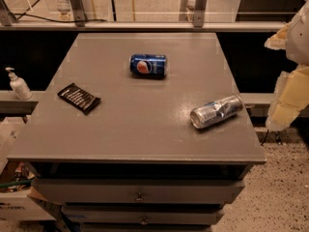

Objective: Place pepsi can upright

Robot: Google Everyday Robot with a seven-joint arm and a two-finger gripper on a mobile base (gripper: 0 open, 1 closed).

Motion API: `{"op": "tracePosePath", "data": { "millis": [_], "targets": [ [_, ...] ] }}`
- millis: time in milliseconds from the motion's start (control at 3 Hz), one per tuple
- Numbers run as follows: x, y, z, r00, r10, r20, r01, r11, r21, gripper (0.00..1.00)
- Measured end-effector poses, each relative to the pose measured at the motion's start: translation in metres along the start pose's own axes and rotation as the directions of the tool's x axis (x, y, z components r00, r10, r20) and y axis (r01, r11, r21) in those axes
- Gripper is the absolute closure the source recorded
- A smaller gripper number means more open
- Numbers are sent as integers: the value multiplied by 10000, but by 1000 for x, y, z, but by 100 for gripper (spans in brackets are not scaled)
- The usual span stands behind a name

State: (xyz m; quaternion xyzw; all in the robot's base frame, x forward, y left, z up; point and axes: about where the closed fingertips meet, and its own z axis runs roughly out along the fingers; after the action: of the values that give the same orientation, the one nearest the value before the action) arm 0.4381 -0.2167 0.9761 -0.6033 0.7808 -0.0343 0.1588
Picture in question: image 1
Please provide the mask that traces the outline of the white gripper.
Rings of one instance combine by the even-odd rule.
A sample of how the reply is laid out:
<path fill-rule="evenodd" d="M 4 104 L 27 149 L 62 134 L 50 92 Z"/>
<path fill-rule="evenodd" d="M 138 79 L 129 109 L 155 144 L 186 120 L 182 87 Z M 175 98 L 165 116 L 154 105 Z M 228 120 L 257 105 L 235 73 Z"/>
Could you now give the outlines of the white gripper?
<path fill-rule="evenodd" d="M 264 47 L 286 49 L 287 58 L 300 64 L 292 72 L 280 73 L 267 113 L 266 127 L 270 131 L 282 131 L 309 105 L 309 67 L 306 66 L 309 65 L 309 1 L 290 24 L 266 40 Z"/>

